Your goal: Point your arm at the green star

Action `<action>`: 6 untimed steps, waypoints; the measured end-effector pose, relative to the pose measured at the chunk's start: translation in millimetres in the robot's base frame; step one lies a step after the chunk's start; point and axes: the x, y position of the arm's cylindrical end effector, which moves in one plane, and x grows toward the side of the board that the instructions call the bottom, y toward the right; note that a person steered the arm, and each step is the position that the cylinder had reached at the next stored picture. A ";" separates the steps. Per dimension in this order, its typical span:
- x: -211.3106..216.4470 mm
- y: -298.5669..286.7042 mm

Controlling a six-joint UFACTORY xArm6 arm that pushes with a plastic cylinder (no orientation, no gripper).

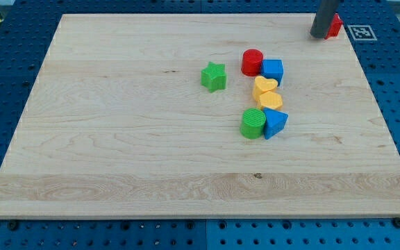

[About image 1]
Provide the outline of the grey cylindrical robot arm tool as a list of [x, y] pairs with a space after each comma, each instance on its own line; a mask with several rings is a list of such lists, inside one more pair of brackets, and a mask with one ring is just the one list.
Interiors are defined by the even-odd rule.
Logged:
[[340, 0], [321, 0], [310, 30], [310, 34], [314, 38], [326, 37], [339, 5]]

